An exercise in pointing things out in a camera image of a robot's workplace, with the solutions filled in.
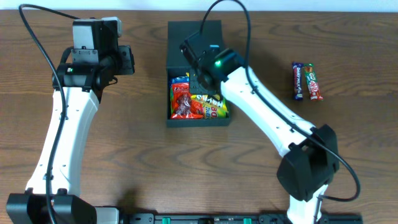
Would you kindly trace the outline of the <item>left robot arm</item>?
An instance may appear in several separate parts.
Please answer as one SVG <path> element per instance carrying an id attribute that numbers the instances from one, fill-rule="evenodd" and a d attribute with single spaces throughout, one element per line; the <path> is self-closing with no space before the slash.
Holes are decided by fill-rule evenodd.
<path id="1" fill-rule="evenodd" d="M 39 162 L 22 194 L 10 194 L 13 223 L 121 223 L 116 207 L 95 207 L 80 198 L 80 174 L 91 122 L 103 90 L 119 75 L 134 73 L 128 45 L 119 45 L 117 17 L 76 19 L 73 46 L 65 49 L 53 82 L 50 126 Z"/>

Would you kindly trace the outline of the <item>black gift box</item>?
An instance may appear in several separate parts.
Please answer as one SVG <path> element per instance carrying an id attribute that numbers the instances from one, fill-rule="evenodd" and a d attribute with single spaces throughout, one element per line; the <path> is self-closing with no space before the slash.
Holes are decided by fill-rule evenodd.
<path id="1" fill-rule="evenodd" d="M 224 50 L 221 21 L 206 21 L 202 33 L 199 33 L 200 21 L 170 21 L 168 22 L 167 42 L 167 120 L 169 128 L 228 126 L 231 116 L 213 119 L 172 119 L 171 105 L 171 80 L 185 75 L 190 76 L 190 90 L 192 93 L 202 94 L 206 90 L 199 84 L 199 69 L 193 68 L 183 53 L 181 46 L 187 43 L 196 57 L 208 52 L 217 45 Z"/>

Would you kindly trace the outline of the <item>blue Oreo cookie pack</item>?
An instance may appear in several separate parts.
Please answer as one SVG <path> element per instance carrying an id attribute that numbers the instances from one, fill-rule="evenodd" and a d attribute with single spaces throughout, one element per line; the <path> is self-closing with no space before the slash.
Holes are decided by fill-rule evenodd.
<path id="1" fill-rule="evenodd" d="M 188 83 L 189 81 L 190 81 L 190 74 L 186 73 L 184 76 L 172 77 L 170 79 L 170 85 L 173 85 L 176 83 Z"/>

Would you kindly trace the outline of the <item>yellow Hacks candy bag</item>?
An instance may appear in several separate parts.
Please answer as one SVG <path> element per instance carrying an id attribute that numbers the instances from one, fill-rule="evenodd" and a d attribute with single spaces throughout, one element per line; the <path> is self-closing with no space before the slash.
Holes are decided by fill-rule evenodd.
<path id="1" fill-rule="evenodd" d="M 208 103 L 209 105 L 216 106 L 222 110 L 228 111 L 226 100 L 221 95 L 192 95 L 191 99 L 197 100 L 202 103 Z"/>

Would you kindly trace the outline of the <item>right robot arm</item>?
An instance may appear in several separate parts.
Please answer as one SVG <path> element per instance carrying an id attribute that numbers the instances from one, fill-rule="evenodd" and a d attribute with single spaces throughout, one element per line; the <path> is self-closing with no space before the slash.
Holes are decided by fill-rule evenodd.
<path id="1" fill-rule="evenodd" d="M 199 32 L 180 51 L 206 91 L 218 90 L 271 140 L 282 160 L 277 178 L 290 195 L 287 218 L 316 223 L 322 197 L 339 169 L 337 138 L 328 125 L 316 128 L 286 107 L 257 78 L 247 60 L 232 49 L 209 44 Z"/>

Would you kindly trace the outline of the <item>red candy bag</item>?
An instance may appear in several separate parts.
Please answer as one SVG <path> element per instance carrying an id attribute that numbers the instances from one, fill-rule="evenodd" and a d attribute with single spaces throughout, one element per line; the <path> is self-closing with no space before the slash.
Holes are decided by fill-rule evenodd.
<path id="1" fill-rule="evenodd" d="M 201 103 L 192 100 L 189 83 L 174 83 L 170 87 L 171 119 L 202 119 Z"/>

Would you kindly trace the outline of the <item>green Haribo gummy bag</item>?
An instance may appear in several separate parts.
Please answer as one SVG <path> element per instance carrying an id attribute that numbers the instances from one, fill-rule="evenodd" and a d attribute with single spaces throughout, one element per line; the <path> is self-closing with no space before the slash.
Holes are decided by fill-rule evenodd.
<path id="1" fill-rule="evenodd" d="M 226 118 L 228 111 L 217 106 L 202 104 L 200 113 L 205 119 Z"/>

